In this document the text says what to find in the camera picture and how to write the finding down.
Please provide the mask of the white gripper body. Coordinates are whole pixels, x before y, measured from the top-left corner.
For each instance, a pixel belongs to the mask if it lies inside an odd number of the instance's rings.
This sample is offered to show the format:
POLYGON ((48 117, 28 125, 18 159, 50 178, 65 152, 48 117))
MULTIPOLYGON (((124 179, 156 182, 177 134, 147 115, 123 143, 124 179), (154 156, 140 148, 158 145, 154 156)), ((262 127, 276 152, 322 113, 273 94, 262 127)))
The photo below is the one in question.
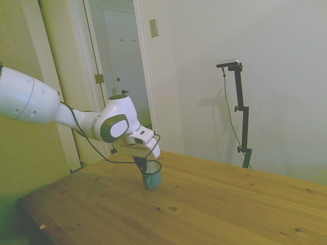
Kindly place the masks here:
POLYGON ((160 155, 160 148, 155 138, 152 138, 146 144, 128 144, 125 138, 121 138, 119 139, 119 153, 129 156, 148 158, 149 160, 155 160, 160 155))

